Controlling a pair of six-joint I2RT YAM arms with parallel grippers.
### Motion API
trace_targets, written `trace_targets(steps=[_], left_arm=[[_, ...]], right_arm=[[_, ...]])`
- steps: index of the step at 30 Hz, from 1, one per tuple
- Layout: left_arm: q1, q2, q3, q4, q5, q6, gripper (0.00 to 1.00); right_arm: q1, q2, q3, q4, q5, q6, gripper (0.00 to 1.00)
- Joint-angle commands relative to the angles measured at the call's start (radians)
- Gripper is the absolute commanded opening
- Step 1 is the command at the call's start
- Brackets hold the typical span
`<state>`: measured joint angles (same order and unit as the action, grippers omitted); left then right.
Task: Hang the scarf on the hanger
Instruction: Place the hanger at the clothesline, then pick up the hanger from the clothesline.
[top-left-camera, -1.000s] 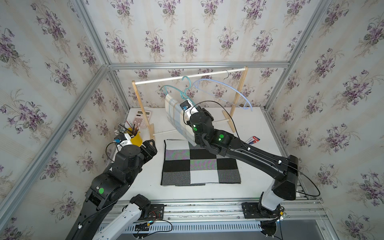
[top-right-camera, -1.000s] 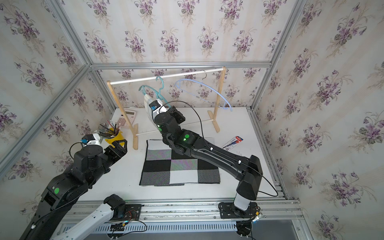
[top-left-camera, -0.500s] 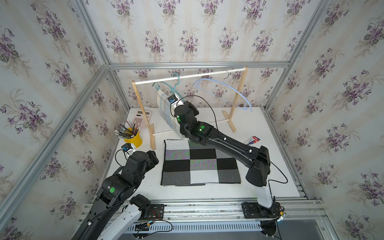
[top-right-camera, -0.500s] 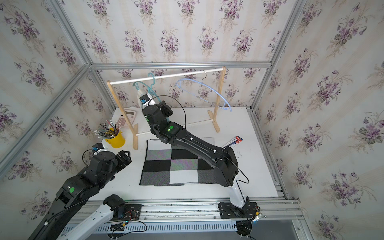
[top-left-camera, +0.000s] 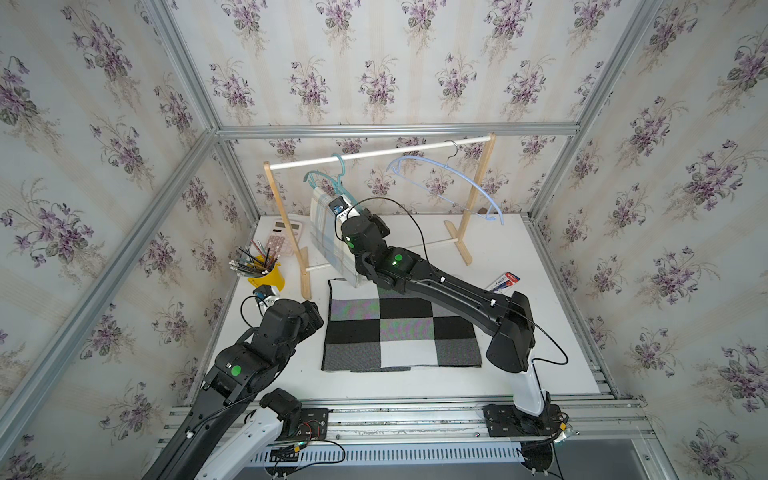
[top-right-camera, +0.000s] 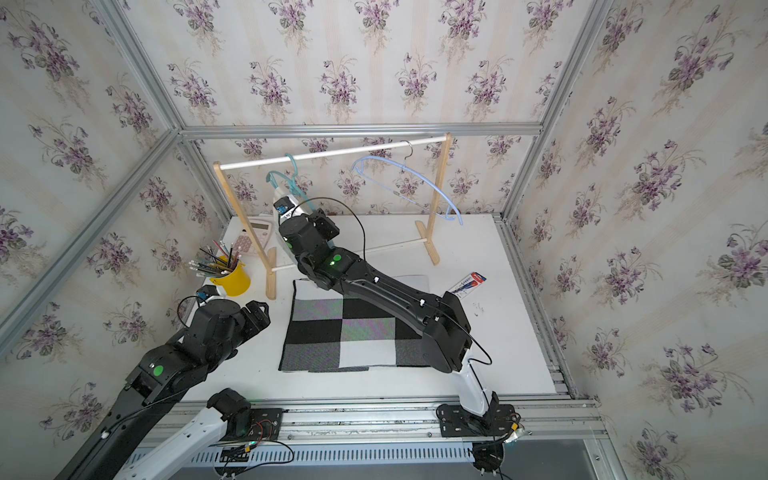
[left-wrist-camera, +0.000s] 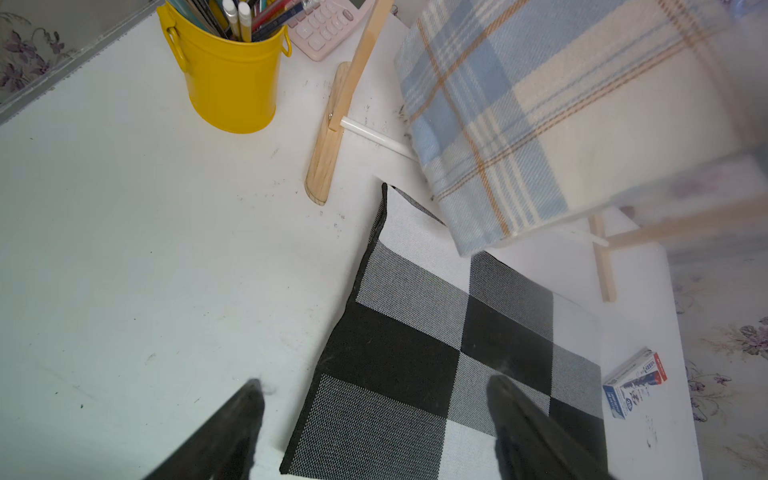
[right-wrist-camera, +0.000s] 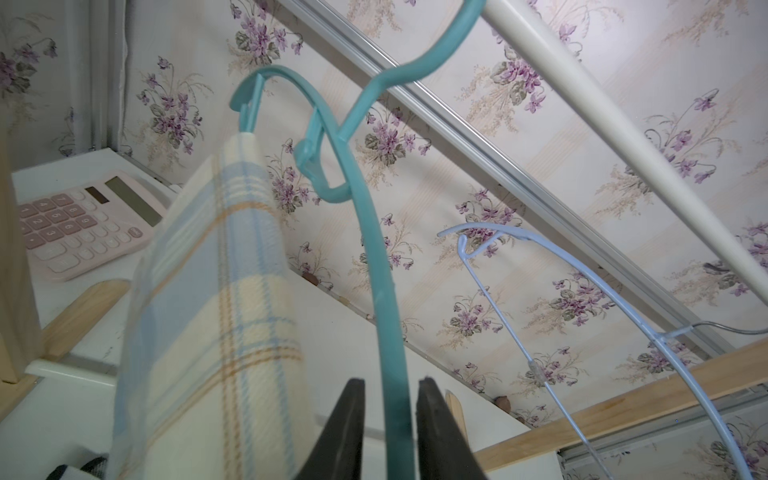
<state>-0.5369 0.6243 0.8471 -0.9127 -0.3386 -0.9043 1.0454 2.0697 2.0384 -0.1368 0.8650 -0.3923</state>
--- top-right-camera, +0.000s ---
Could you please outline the teal plastic hanger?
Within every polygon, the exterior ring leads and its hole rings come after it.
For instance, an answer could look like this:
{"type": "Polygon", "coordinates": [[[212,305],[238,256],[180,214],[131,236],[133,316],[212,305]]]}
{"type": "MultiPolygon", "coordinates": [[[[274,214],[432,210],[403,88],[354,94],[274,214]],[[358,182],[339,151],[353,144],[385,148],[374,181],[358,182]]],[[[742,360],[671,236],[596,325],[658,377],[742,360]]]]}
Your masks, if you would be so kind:
{"type": "Polygon", "coordinates": [[[266,175],[266,181],[275,189],[278,189],[278,181],[277,178],[280,177],[283,179],[285,186],[287,188],[287,191],[293,194],[297,198],[301,198],[302,200],[307,200],[308,197],[306,195],[306,192],[300,188],[298,185],[298,167],[297,162],[295,158],[290,155],[286,154],[285,157],[290,160],[291,166],[292,166],[292,172],[291,175],[288,176],[284,173],[281,173],[276,170],[271,170],[266,175]]]}

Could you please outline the grey black checkered scarf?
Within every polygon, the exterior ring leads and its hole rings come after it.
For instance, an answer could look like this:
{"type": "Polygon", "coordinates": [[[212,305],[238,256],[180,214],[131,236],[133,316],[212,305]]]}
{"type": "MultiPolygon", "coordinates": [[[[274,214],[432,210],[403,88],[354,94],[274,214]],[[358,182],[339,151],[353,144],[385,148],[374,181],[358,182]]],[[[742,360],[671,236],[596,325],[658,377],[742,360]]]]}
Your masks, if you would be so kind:
{"type": "Polygon", "coordinates": [[[406,322],[360,299],[293,282],[281,372],[341,373],[374,367],[426,368],[421,337],[406,322]]]}

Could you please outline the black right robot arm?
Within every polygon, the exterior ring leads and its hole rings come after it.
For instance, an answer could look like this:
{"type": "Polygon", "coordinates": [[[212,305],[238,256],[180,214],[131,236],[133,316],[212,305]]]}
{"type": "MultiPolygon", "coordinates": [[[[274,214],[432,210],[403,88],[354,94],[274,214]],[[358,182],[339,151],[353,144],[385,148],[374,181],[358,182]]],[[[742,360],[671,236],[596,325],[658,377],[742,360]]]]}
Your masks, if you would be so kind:
{"type": "Polygon", "coordinates": [[[470,428],[492,433],[498,396],[487,393],[471,366],[476,345],[460,299],[426,293],[385,275],[352,251],[336,247],[336,224],[318,209],[292,215],[279,232],[298,270],[317,287],[366,301],[404,321],[421,336],[426,363],[455,379],[461,413],[470,428]]]}

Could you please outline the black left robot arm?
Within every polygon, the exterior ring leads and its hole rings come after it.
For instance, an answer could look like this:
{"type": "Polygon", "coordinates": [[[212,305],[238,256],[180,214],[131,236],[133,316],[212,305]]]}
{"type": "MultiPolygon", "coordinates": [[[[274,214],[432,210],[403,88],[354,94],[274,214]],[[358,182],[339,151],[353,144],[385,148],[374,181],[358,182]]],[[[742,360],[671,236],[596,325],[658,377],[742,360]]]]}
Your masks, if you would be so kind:
{"type": "Polygon", "coordinates": [[[209,299],[186,329],[144,354],[114,405],[57,475],[59,479],[112,479],[155,425],[193,387],[271,324],[269,306],[209,299]]]}

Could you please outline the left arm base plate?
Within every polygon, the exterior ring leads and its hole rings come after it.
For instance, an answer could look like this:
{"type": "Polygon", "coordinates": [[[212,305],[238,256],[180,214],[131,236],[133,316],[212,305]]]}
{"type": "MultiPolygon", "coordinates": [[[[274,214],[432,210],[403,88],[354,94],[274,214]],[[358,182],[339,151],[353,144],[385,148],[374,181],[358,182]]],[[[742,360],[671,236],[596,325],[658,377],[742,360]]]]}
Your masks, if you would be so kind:
{"type": "Polygon", "coordinates": [[[206,406],[217,411],[216,416],[225,427],[221,438],[224,442],[278,438],[284,415],[281,408],[257,407],[231,388],[211,396],[206,406]]]}

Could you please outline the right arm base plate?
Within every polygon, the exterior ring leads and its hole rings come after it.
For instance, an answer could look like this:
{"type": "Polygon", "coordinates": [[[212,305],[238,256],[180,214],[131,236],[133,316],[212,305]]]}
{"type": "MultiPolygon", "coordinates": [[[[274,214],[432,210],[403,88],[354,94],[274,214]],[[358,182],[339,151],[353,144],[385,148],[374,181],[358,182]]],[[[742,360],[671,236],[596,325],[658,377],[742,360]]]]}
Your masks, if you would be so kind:
{"type": "Polygon", "coordinates": [[[436,408],[440,435],[443,438],[493,437],[507,438],[522,427],[521,416],[512,404],[502,404],[495,391],[485,414],[469,413],[460,405],[441,404],[436,408]]]}

